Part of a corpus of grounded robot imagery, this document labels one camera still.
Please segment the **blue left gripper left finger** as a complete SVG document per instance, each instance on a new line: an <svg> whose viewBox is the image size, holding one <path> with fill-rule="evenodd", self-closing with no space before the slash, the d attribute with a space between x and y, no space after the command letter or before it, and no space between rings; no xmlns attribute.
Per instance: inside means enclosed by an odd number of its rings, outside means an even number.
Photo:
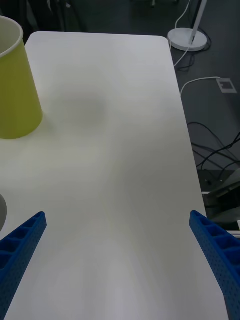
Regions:
<svg viewBox="0 0 240 320"><path fill-rule="evenodd" d="M0 319L3 320L47 227L38 212L0 241Z"/></svg>

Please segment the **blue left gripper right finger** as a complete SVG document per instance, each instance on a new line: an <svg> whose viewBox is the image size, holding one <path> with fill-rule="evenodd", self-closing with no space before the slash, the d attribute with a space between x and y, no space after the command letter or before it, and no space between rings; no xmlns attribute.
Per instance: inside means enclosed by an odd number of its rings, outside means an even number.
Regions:
<svg viewBox="0 0 240 320"><path fill-rule="evenodd" d="M239 320L240 241L195 210L189 226L223 293L228 318Z"/></svg>

